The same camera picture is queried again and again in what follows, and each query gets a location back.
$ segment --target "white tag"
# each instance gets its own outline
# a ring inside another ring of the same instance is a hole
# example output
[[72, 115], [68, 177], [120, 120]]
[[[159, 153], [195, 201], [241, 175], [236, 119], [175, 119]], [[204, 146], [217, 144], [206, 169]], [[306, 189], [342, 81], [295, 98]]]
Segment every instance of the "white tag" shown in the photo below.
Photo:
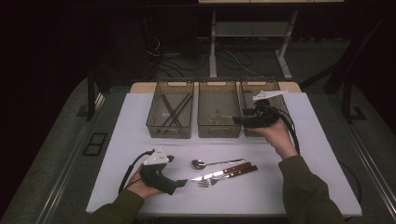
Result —
[[163, 164], [163, 163], [168, 163], [169, 159], [166, 156], [165, 151], [163, 150], [163, 147], [160, 147], [158, 149], [155, 149], [155, 151], [149, 156], [144, 164], [145, 165], [154, 165], [154, 164]]
[[253, 100], [258, 101], [258, 100], [268, 99], [268, 98], [271, 98], [274, 96], [284, 94], [286, 92], [288, 92], [288, 91], [261, 91], [256, 96], [253, 96]]

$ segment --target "fork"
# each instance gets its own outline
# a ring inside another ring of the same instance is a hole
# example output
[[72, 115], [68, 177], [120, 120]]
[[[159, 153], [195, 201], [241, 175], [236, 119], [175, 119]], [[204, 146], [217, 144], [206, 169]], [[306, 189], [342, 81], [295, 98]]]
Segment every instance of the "fork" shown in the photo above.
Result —
[[244, 174], [247, 174], [247, 173], [250, 173], [250, 172], [253, 172], [253, 171], [257, 171], [257, 166], [249, 166], [248, 168], [232, 172], [232, 173], [230, 173], [228, 175], [224, 175], [224, 176], [221, 176], [221, 177], [209, 178], [209, 179], [206, 179], [206, 180], [201, 180], [200, 182], [198, 182], [198, 186], [205, 187], [205, 188], [212, 187], [216, 183], [218, 183], [220, 180], [229, 179], [229, 178], [236, 177], [236, 176], [239, 176], [239, 175], [244, 175]]

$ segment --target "dark floor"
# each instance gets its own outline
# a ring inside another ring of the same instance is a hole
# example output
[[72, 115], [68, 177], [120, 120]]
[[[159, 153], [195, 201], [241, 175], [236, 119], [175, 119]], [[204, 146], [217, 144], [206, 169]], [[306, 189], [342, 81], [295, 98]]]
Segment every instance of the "dark floor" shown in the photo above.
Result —
[[[255, 40], [250, 49], [235, 51], [239, 42], [219, 41], [218, 77], [257, 76], [282, 77], [274, 55], [279, 42]], [[293, 81], [300, 83], [335, 63], [349, 45], [345, 40], [291, 42], [285, 55]], [[159, 65], [157, 77], [208, 77], [208, 48], [197, 60], [168, 55]], [[245, 65], [241, 68], [235, 58]], [[384, 120], [368, 103], [364, 94], [353, 89], [352, 105], [365, 116], [352, 125], [341, 115], [341, 91], [326, 94], [323, 86], [327, 77], [303, 89], [308, 94], [318, 119], [340, 161], [345, 175], [361, 200], [362, 217], [353, 217], [347, 223], [395, 223], [386, 199], [375, 178], [360, 156], [362, 146], [373, 158], [380, 174], [390, 189], [396, 189], [396, 138]], [[129, 87], [114, 87], [97, 102], [98, 111], [86, 121], [86, 80], [70, 95], [62, 113], [53, 125], [29, 173], [1, 223], [84, 223], [85, 208], [91, 196], [94, 181], [111, 139], [120, 108]], [[82, 156], [93, 133], [107, 133], [102, 153], [98, 157]], [[153, 223], [282, 223], [283, 219], [263, 218], [157, 218]]]

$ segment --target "gray carpet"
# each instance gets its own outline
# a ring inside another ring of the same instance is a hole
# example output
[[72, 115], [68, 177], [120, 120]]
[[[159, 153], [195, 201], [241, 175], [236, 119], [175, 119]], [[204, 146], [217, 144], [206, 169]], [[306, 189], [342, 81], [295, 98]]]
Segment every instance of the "gray carpet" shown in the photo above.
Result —
[[[219, 44], [219, 55], [222, 57], [218, 56], [218, 77], [254, 76], [233, 61], [233, 56], [226, 51], [221, 51], [222, 49], [235, 49], [237, 44], [239, 43]], [[252, 49], [239, 49], [234, 53], [234, 57], [257, 74], [282, 77], [274, 55], [274, 49], [279, 43], [259, 40], [254, 44]], [[285, 58], [293, 80], [304, 81], [333, 64], [343, 55], [347, 46], [347, 41], [291, 42]], [[164, 63], [167, 66], [160, 65], [161, 70], [158, 70], [157, 77], [169, 75], [177, 77], [180, 73], [185, 77], [208, 77], [207, 53], [207, 49], [204, 49], [203, 53], [198, 56], [198, 60], [169, 56], [168, 62], [170, 63]], [[304, 91], [308, 93], [335, 156], [346, 165], [342, 165], [342, 168], [357, 197], [359, 187], [361, 187], [363, 216], [353, 217], [348, 223], [395, 223], [373, 179], [368, 175], [358, 156], [356, 144], [348, 132], [348, 124], [345, 124], [340, 116], [340, 93], [326, 95], [322, 89], [326, 79], [323, 78], [305, 88]], [[85, 208], [129, 87], [113, 88], [104, 96], [105, 100], [103, 104], [99, 104], [94, 118], [86, 121], [85, 117], [81, 117], [84, 113], [80, 111], [87, 104], [86, 86], [84, 80], [70, 95], [64, 110], [59, 115], [4, 215], [2, 224], [36, 223], [37, 220], [37, 223], [84, 223], [87, 220], [89, 215], [85, 213]], [[352, 104], [358, 106], [367, 118], [355, 121], [353, 126], [370, 151], [382, 175], [390, 187], [395, 189], [396, 182], [392, 174], [395, 172], [396, 138], [359, 90], [354, 89], [352, 96]], [[83, 156], [81, 152], [87, 146], [93, 133], [107, 133], [102, 152], [97, 157]], [[46, 202], [53, 203], [53, 205], [46, 205]], [[154, 223], [234, 224], [283, 223], [284, 219], [157, 218], [151, 221]]]

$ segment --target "green sleeve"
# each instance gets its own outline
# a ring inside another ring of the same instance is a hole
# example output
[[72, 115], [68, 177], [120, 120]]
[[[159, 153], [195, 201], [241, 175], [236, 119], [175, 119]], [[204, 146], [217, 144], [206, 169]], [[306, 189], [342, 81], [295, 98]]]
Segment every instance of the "green sleeve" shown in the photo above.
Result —
[[88, 224], [132, 224], [143, 203], [143, 198], [125, 189], [114, 203], [105, 204], [92, 213]]
[[283, 203], [290, 224], [345, 223], [330, 199], [327, 184], [309, 170], [303, 157], [294, 156], [279, 164], [283, 174]]

